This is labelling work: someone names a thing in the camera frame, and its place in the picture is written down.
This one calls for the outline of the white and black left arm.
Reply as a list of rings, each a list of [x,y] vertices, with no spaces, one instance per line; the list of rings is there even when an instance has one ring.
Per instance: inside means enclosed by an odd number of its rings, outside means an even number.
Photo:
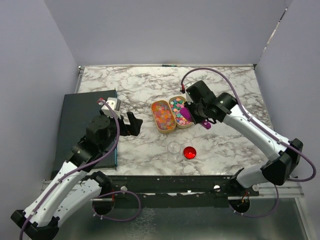
[[[89,172],[103,158],[113,153],[121,136],[138,136],[143,124],[127,112],[129,124],[122,115],[101,112],[87,125],[85,135],[71,149],[54,179],[40,196],[24,210],[16,210],[11,219],[20,228],[19,238],[27,234],[32,240],[52,240],[61,225],[86,202],[124,193],[114,188],[101,171]]]

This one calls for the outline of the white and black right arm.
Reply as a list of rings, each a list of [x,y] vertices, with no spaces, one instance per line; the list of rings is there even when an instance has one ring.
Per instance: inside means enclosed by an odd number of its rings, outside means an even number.
[[[235,129],[259,148],[267,157],[267,162],[250,168],[243,168],[236,172],[229,189],[240,196],[248,188],[256,184],[270,182],[274,185],[283,185],[290,174],[299,164],[300,156],[297,151],[303,149],[303,143],[295,138],[288,138],[272,131],[262,122],[259,125],[266,129],[267,135],[253,124],[256,118],[247,111],[242,111],[235,97],[227,92],[216,96],[202,81],[189,85],[186,90],[188,110],[186,117],[195,124],[201,124],[206,129],[211,126],[207,122],[220,122]]]

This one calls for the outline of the purple plastic scoop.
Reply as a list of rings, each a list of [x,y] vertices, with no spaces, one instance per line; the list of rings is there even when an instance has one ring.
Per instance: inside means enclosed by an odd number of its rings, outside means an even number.
[[[196,124],[196,122],[193,120],[191,113],[189,112],[189,110],[184,107],[181,108],[179,113],[189,122]],[[209,130],[211,128],[211,124],[204,120],[202,122],[199,123],[202,127],[204,127],[205,129]]]

